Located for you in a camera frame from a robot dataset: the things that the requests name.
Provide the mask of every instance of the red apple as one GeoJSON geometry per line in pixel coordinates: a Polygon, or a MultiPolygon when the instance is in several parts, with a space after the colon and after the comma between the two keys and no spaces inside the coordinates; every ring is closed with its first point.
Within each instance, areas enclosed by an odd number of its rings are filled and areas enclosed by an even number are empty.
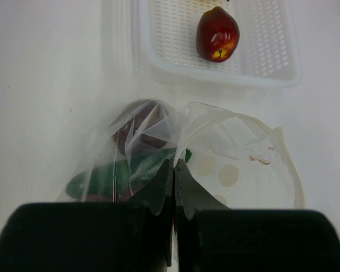
{"type": "Polygon", "coordinates": [[[223,62],[237,48],[239,36],[235,19],[221,7],[215,7],[200,18],[196,38],[198,53],[207,61],[223,62]]]}

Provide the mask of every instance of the transparent plastic bag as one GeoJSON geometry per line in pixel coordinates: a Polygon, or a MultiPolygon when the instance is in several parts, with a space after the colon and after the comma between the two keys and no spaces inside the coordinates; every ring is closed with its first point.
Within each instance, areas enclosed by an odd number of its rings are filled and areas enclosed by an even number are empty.
{"type": "Polygon", "coordinates": [[[174,158],[176,166],[181,158],[193,177],[230,208],[304,206],[282,129],[253,117],[195,102],[174,110],[159,100],[140,100],[103,135],[87,170],[66,188],[75,199],[125,201],[155,176],[164,159],[174,158]],[[108,142],[115,144],[108,148],[108,142]],[[112,153],[106,155],[110,162],[101,164],[104,150],[112,153]]]}

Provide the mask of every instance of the green vegetable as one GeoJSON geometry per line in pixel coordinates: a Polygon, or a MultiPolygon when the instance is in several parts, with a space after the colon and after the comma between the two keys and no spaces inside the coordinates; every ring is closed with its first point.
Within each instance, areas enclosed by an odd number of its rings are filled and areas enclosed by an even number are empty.
{"type": "MultiPolygon", "coordinates": [[[[130,165],[127,160],[120,160],[95,167],[92,171],[80,173],[72,178],[66,187],[66,194],[75,199],[80,199],[84,193],[112,197],[114,184],[116,192],[129,194],[131,176],[135,175],[134,184],[145,185],[156,175],[165,159],[175,157],[175,152],[176,148],[168,148],[155,154],[135,157],[131,159],[130,165]]],[[[192,152],[187,149],[185,162],[187,163],[191,157],[192,152]]]]}

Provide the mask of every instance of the white table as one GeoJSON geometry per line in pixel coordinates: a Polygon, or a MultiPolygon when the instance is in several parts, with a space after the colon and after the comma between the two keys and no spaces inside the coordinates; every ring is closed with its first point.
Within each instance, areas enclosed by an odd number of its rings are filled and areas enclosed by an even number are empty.
{"type": "MultiPolygon", "coordinates": [[[[157,83],[134,92],[130,74],[124,88],[116,78],[131,67],[131,41],[111,39],[111,26],[129,23],[126,16],[111,21],[110,1],[0,0],[0,229],[18,205],[55,200],[99,117],[158,97],[176,107],[206,102],[284,127],[306,207],[324,213],[340,235],[340,0],[292,1],[304,70],[299,86],[243,93],[157,83]],[[123,52],[115,67],[107,62],[110,47],[123,52]]],[[[122,2],[113,13],[130,9],[122,2]]]]}

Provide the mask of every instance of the white plastic basket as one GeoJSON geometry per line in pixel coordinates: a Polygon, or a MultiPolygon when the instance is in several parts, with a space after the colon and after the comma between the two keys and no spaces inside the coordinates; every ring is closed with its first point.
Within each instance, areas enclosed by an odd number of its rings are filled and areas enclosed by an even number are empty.
{"type": "Polygon", "coordinates": [[[183,79],[245,87],[293,87],[301,63],[288,0],[139,0],[141,48],[155,80],[183,79]],[[221,6],[237,21],[240,42],[223,63],[196,51],[200,17],[221,6]]]}

